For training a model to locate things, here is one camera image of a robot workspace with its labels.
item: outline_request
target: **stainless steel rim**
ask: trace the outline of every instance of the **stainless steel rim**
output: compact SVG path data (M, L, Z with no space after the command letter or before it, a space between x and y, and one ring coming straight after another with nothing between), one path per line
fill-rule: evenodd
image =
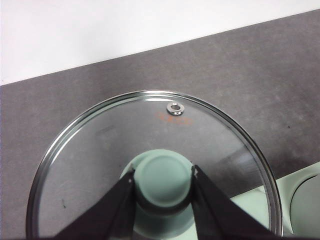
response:
M37 193L39 192L42 186L41 180L46 176L46 173L47 173L46 170L50 167L50 165L54 161L52 157L57 153L59 148L63 145L63 143L65 142L65 139L70 135L70 133L72 133L75 127L82 126L85 123L83 122L83 120L87 119L89 116L91 116L91 114L96 113L107 106L112 106L113 104L119 101L125 101L125 100L138 98L138 97L176 97L180 99L181 98L186 99L215 112L222 119L226 120L234 129L236 129L237 132L250 144L252 150L260 159L262 167L265 170L265 173L266 173L265 177L267 181L270 183L270 187L269 189L267 189L267 191L268 191L268 194L273 196L273 200L274 200L274 202L271 203L269 202L270 199L267 197L268 205L269 205L268 209L269 209L269 215L270 215L269 228L276 235L282 236L283 234L282 207L281 207L280 195L279 195L278 187L276 184L276 180L264 155L262 154L256 142L249 136L249 134L230 116L228 116L226 113L224 113L217 107L213 106L212 104L207 103L206 101L203 101L193 96L189 96L184 93L163 91L163 90L143 90L143 91L134 91L134 92L121 94L94 105L93 107L91 107L90 109L88 109L87 111L79 115L75 120L73 120L64 130L62 130L62 132L58 135L58 137L53 141L53 143L50 145L50 147L46 151L36 171L36 174L31 186L28 204L27 204L27 212L26 212L27 239L32 239L36 237L35 232L38 229L37 224L34 224L34 218L37 217L37 216L34 216L34 213L35 213L35 206L39 203L39 199L37 198Z

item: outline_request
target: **white wall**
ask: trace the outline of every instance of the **white wall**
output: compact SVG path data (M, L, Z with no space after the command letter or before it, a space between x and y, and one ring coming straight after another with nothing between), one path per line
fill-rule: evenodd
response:
M2 0L2 85L320 8L319 0Z

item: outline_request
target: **glass pot lid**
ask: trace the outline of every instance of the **glass pot lid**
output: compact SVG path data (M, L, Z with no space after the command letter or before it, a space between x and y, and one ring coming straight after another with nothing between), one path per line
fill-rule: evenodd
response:
M243 128L195 97L138 91L93 106L55 139L31 187L27 237L56 235L93 206L130 161L156 149L198 165L233 202L282 233L275 179Z

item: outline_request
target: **mint green knob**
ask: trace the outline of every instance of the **mint green knob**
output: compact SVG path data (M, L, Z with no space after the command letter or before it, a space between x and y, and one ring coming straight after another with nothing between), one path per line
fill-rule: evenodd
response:
M155 149L136 156L121 177L134 168L137 199L133 229L151 239L179 236L194 223L189 200L192 163L181 154Z
M136 195L142 208L166 215L188 205L192 164L181 154L150 151L134 173Z

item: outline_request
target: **gray countertop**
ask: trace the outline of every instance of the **gray countertop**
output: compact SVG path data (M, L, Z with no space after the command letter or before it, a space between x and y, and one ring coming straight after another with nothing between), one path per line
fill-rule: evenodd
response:
M242 125L279 178L319 161L319 76L315 10L2 86L1 237L24 237L46 149L92 105L136 90L193 95Z

